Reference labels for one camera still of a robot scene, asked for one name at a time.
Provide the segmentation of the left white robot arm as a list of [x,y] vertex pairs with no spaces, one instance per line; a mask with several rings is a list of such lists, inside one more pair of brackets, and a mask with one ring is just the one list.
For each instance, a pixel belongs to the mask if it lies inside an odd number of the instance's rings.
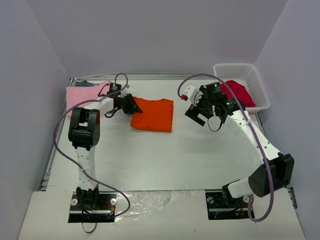
[[100,140],[101,116],[111,113],[111,118],[118,110],[123,110],[126,115],[143,112],[121,84],[111,82],[107,86],[107,94],[99,92],[97,101],[84,107],[77,106],[71,111],[68,130],[68,140],[81,165],[76,196],[89,209],[95,209],[101,203],[99,184],[93,180],[96,177],[95,149]]

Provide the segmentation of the orange t shirt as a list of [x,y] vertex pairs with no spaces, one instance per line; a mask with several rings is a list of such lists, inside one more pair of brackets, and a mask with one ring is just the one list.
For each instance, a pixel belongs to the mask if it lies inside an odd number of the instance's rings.
[[135,112],[130,126],[136,130],[171,133],[173,128],[174,101],[166,98],[147,100],[133,97],[142,113]]

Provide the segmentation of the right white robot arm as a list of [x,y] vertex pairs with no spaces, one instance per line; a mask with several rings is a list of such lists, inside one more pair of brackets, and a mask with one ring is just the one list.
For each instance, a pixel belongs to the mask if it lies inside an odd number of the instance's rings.
[[220,124],[230,128],[248,150],[253,154],[254,172],[244,178],[222,187],[222,202],[229,207],[239,202],[240,197],[255,195],[264,197],[270,194],[270,183],[264,159],[267,159],[275,191],[288,186],[291,182],[294,158],[283,154],[274,147],[252,122],[245,107],[233,98],[222,93],[220,83],[214,82],[199,88],[188,85],[181,98],[191,105],[185,115],[203,126],[206,119],[218,117]]

